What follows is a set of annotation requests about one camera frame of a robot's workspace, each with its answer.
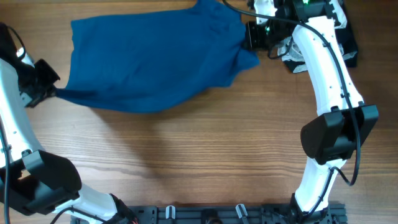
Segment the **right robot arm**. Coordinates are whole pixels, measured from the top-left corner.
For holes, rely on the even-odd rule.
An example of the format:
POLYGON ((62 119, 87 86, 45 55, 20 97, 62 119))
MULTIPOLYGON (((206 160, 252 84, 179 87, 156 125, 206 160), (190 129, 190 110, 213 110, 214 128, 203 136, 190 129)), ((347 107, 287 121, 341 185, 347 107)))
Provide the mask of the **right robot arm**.
POLYGON ((379 113, 367 105, 348 73, 358 48, 342 1, 249 1, 246 45, 282 59, 291 71, 310 75, 317 117, 300 133, 307 156, 302 181, 287 210, 289 223, 337 221, 328 197, 342 167, 354 159, 358 178, 361 146, 379 113))

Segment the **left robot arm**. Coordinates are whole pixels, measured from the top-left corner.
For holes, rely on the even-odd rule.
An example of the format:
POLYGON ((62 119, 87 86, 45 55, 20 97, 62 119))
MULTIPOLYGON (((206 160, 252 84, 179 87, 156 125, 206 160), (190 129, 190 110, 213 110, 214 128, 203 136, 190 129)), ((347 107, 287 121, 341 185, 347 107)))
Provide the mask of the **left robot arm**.
POLYGON ((55 213, 88 223, 138 223, 137 215, 113 194, 84 185, 67 158, 47 152, 36 138, 26 108, 56 92, 60 79, 43 59, 33 62, 17 48, 18 33, 1 24, 1 202, 4 221, 10 210, 30 216, 55 213))

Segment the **blue t-shirt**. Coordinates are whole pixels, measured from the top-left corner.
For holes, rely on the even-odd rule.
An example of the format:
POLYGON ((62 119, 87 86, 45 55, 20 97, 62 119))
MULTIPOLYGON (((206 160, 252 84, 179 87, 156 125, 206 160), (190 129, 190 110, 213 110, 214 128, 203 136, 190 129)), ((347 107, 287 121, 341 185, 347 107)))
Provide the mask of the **blue t-shirt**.
POLYGON ((241 16, 217 1, 188 9, 72 21, 70 76, 61 99, 129 113, 155 113, 208 88, 228 87, 259 64, 243 48, 241 16))

